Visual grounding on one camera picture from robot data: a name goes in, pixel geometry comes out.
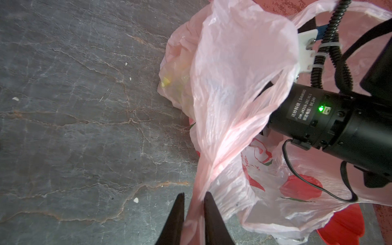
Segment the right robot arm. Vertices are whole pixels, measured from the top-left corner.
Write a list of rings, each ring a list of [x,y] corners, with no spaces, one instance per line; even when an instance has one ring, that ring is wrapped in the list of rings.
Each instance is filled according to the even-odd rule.
[[[360,82],[367,95],[345,84],[343,69],[355,51],[391,31],[392,22],[387,20],[343,54],[335,69],[339,93],[294,84],[267,125],[304,150],[321,149],[353,164],[363,172],[368,188],[392,181],[392,44],[387,43]]]

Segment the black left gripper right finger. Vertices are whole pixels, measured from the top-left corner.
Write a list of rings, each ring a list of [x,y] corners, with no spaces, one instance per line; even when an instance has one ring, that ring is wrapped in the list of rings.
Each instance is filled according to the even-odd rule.
[[[235,245],[210,192],[204,198],[205,244]]]

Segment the pink printed plastic bag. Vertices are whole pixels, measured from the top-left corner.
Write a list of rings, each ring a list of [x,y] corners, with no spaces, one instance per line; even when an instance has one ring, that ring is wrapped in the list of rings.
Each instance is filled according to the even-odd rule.
[[[224,220],[300,245],[347,207],[298,180],[283,158],[285,136],[261,136],[300,70],[295,28],[325,21],[336,1],[284,17],[253,1],[212,1],[169,38],[158,92],[181,109],[201,154],[181,244],[202,245],[202,200],[211,192]]]

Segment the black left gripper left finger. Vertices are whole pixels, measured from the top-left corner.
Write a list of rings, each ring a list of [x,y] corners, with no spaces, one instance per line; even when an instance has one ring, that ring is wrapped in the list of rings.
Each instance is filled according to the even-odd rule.
[[[184,223],[185,194],[177,195],[174,205],[166,220],[155,245],[179,245],[181,241],[182,227]]]

